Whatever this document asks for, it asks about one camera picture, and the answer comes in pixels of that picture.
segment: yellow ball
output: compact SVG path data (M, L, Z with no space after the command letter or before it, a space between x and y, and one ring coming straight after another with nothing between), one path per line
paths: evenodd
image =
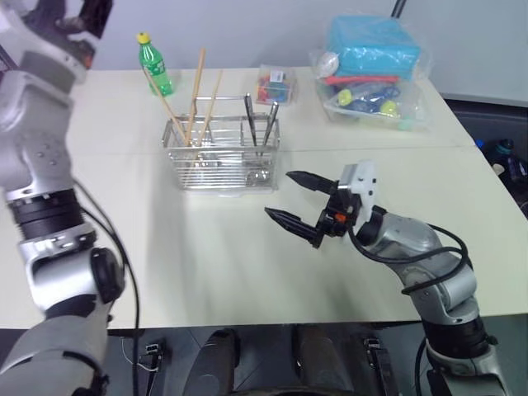
M400 117L398 105L394 101L385 101L384 104L379 107L379 113L394 118Z
M342 89L337 94L337 103L339 103L339 106L348 106L353 100L354 97L350 89Z

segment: orange component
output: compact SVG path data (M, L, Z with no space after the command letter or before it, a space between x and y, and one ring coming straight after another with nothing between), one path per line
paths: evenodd
M344 224L347 222L347 217L343 213L336 213L334 219L336 219L338 223Z

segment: white wall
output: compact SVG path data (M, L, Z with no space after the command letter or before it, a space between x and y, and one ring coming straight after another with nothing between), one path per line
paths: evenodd
M333 15L389 15L394 0L115 0L94 68L138 68L148 31L172 68L304 65ZM528 106L528 0L408 0L402 20L429 43L447 97Z

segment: metal utensil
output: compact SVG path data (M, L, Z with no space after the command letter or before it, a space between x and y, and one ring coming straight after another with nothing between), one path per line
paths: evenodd
M253 144L257 146L257 132L255 131L255 120L253 119L253 104L251 102L251 94L247 93L244 97L244 105L246 105L247 122L251 130L251 137Z
M267 117L266 133L264 134L264 143L262 143L263 146L267 144L267 140L270 138L270 133L271 133L271 130L273 129L273 124L275 124L278 111L279 111L279 103L274 101L273 105L271 106L270 115Z

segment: yellow bottle cap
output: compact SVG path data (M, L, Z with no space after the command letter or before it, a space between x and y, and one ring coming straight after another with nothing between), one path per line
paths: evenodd
M141 31L136 37L138 39L138 43L140 44L148 44L150 42L149 33Z

